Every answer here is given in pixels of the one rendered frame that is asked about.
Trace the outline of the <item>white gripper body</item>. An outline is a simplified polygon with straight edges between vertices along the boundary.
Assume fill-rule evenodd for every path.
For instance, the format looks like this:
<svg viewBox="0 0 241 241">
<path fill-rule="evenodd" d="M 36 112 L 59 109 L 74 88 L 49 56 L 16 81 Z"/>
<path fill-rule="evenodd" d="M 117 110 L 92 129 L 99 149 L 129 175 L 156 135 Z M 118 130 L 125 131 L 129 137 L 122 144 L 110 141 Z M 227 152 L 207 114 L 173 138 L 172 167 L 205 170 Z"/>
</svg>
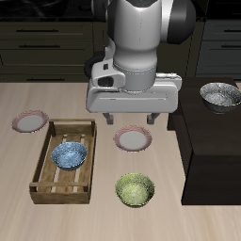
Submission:
<svg viewBox="0 0 241 241">
<path fill-rule="evenodd" d="M 158 73 L 153 86 L 141 92 L 88 84 L 86 107 L 93 113 L 172 113 L 178 106 L 182 77 Z"/>
</svg>

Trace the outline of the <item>white plate with red rim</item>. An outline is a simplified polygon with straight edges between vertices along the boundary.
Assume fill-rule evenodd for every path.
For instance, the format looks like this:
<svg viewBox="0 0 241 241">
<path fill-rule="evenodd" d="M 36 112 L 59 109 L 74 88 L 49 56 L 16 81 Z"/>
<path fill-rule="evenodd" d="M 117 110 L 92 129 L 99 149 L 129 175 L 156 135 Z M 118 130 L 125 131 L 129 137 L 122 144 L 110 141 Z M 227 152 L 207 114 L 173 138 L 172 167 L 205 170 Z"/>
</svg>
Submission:
<svg viewBox="0 0 241 241">
<path fill-rule="evenodd" d="M 11 123 L 11 128 L 21 134 L 31 134 L 42 129 L 48 120 L 46 113 L 40 110 L 29 110 L 16 116 Z"/>
<path fill-rule="evenodd" d="M 118 148 L 130 153 L 147 149 L 153 142 L 151 133 L 141 126 L 126 126 L 121 128 L 113 137 Z"/>
</svg>

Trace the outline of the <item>blue bowl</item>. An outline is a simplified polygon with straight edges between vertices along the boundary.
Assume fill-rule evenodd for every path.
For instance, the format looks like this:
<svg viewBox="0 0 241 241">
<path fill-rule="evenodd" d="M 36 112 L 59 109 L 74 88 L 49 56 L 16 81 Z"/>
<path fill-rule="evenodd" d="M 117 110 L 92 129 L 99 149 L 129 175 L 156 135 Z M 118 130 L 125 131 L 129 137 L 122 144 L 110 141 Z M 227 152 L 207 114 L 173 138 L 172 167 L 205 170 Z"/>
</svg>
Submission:
<svg viewBox="0 0 241 241">
<path fill-rule="evenodd" d="M 51 159 L 60 169 L 72 171 L 82 166 L 87 155 L 88 151 L 84 145 L 70 141 L 55 147 L 51 153 Z"/>
</svg>

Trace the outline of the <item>grey bowl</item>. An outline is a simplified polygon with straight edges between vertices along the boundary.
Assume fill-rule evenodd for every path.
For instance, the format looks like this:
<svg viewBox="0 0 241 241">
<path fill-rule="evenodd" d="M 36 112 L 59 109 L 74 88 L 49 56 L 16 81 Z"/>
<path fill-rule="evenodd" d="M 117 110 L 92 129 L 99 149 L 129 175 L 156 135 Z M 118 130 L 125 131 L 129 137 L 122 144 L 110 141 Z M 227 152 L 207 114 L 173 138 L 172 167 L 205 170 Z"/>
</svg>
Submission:
<svg viewBox="0 0 241 241">
<path fill-rule="evenodd" d="M 241 104 L 241 90 L 226 83 L 208 83 L 201 87 L 204 105 L 215 114 L 226 114 Z"/>
</svg>

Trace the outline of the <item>green bowl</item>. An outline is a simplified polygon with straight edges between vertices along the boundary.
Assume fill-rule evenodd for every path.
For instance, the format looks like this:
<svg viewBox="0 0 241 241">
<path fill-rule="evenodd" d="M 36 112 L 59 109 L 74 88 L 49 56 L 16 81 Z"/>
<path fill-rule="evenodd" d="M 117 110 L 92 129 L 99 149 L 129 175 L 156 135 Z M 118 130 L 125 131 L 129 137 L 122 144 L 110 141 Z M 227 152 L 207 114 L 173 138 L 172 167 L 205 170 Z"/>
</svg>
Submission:
<svg viewBox="0 0 241 241">
<path fill-rule="evenodd" d="M 123 204 L 139 208 L 153 198 L 155 186 L 149 177 L 141 173 L 128 173 L 118 179 L 115 192 Z"/>
</svg>

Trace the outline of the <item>dark wooden cabinet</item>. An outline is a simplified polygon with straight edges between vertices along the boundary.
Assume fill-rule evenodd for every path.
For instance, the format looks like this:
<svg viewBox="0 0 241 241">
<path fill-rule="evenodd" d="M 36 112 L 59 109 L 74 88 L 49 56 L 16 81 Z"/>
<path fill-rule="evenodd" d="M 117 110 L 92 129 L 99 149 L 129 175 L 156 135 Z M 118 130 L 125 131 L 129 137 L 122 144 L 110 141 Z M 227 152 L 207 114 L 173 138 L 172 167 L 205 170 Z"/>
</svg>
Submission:
<svg viewBox="0 0 241 241">
<path fill-rule="evenodd" d="M 203 103 L 208 83 L 231 77 L 185 77 L 168 129 L 177 136 L 185 171 L 183 205 L 241 205 L 241 104 L 215 114 Z"/>
</svg>

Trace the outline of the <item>dark kitchen cupboards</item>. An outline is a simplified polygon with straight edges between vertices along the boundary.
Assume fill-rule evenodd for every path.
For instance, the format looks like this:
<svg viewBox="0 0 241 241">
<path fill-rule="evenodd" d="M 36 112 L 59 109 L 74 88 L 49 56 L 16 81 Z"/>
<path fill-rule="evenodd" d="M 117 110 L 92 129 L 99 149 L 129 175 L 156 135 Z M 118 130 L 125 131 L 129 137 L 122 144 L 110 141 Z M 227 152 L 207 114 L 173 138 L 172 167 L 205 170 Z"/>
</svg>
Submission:
<svg viewBox="0 0 241 241">
<path fill-rule="evenodd" d="M 0 82 L 85 83 L 85 62 L 107 45 L 90 0 L 0 0 Z"/>
</svg>

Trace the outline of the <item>wooden slat tray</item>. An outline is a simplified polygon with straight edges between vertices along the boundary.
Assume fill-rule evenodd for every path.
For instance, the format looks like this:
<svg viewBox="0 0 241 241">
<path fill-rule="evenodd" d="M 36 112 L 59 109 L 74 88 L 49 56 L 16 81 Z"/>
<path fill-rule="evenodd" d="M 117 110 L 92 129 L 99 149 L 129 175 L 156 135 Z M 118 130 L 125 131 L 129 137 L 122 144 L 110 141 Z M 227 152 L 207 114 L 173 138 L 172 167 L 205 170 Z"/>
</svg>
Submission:
<svg viewBox="0 0 241 241">
<path fill-rule="evenodd" d="M 29 184 L 29 193 L 35 204 L 89 203 L 96 136 L 95 119 L 49 120 L 40 158 Z M 88 151 L 84 164 L 77 170 L 61 170 L 51 159 L 54 148 L 64 140 L 82 143 Z"/>
</svg>

